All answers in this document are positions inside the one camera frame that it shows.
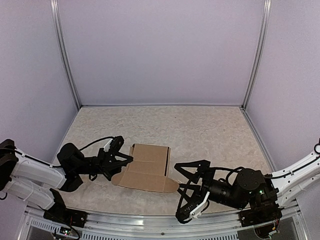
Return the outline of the brown cardboard paper box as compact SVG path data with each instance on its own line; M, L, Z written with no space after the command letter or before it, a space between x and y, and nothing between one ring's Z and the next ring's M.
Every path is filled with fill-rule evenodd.
M135 143L130 147L130 156L133 161L111 178L113 185L157 193L178 190L178 182L169 177L170 147Z

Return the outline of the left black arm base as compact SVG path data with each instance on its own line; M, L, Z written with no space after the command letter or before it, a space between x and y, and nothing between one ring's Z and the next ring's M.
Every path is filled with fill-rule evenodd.
M53 222L62 223L68 226L83 228L88 213L81 210L67 208L62 196L52 188L49 191L53 194L53 206L44 210L43 217Z

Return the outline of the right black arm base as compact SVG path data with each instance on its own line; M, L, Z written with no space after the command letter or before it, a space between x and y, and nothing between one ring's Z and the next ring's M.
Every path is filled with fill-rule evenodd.
M280 219L283 216L283 209L284 208L279 207L278 204L269 204L256 209L240 211L241 226L248 227Z

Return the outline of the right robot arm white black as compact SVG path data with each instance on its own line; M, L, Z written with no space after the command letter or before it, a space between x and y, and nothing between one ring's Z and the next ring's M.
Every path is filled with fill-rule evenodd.
M198 218L210 202L240 210L242 218L260 222L281 218L282 209L320 177L320 145L295 164L270 174L246 167L213 167L208 160L177 163L187 178L178 187L175 216L180 223Z

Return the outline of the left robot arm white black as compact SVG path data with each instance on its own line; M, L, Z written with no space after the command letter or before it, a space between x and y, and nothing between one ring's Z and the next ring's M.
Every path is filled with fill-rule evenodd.
M83 184L82 175L94 181L103 175L108 181L133 161L120 152L122 136L108 137L108 143L96 156L86 157L73 143L66 143L57 154L59 165L29 156L12 139L0 144L0 190L23 201L34 203L63 223L70 211L58 203L59 192L74 192Z

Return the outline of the small green circuit board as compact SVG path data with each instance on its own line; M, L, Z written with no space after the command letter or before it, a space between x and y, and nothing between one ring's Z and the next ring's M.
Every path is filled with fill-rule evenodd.
M61 227L59 230L59 233L64 236L69 236L71 234L71 232L72 232L72 230L70 228L66 228L66 227Z

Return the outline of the front aluminium rail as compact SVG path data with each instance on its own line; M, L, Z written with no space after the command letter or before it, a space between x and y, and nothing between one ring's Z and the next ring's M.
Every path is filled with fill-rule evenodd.
M31 233L59 233L64 225L44 219L43 213L27 207L22 218L18 240L26 240ZM203 214L187 224L180 224L174 216L128 215L90 212L84 228L74 227L81 240L248 240L257 236L253 226L242 227L236 211ZM279 233L272 240L308 240L306 227L293 206L283 211Z

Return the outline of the left aluminium frame post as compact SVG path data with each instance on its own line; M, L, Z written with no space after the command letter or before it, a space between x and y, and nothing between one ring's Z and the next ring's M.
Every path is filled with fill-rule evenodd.
M76 87L76 83L73 78L73 73L70 65L70 61L68 58L67 48L64 40L64 34L63 34L63 28L62 28L62 22L60 17L60 11L59 11L59 3L57 0L50 0L50 7L51 7L51 13L52 13L52 20L53 25L55 29L55 34L57 38L57 44L58 49L61 56L61 61L63 65L63 69L66 74L66 79L68 86L71 91L71 96L73 99L73 102L76 106L76 109L79 111L82 108L82 103L79 97L79 93Z

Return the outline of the aluminium frame post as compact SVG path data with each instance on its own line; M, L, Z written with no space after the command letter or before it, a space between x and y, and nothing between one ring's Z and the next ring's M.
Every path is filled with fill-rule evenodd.
M249 76L249 82L246 88L246 92L244 95L244 99L241 105L241 109L245 112L248 108L250 98L253 92L254 84L256 82L257 74L259 71L260 62L263 55L264 45L265 45L265 39L267 36L268 31L268 24L269 24L269 18L270 18L270 12L271 12L271 0L265 0L263 2L263 12L262 12L262 19L261 19L261 25L258 35L258 41L257 41L257 47L254 54L253 59L253 65Z
M60 17L60 11L59 11L59 3L57 0L50 0L50 7L51 7L51 13L52 13L52 20L53 25L55 29L55 34L57 38L57 44L58 49L61 56L61 61L63 65L63 69L66 74L66 79L68 86L71 91L71 96L73 99L73 102L76 106L76 109L79 111L82 108L82 103L79 97L79 93L76 87L76 83L73 78L73 73L70 65L70 61L68 58L67 48L64 40L64 34L63 34L63 28L62 28L62 22Z

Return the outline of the right aluminium frame post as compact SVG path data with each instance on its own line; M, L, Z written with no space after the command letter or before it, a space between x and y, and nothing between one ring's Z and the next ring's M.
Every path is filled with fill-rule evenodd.
M271 0L265 0L263 2L263 12L262 12L262 19L261 19L261 25L258 35L258 41L257 41L257 47L254 54L253 59L253 65L249 76L249 82L246 88L246 92L244 95L244 99L241 105L241 109L245 112L248 108L250 98L253 92L254 84L256 82L257 74L259 71L260 62L263 55L264 45L265 45L265 39L267 36L268 31L268 24L269 24L269 18L270 18L270 12L271 12Z

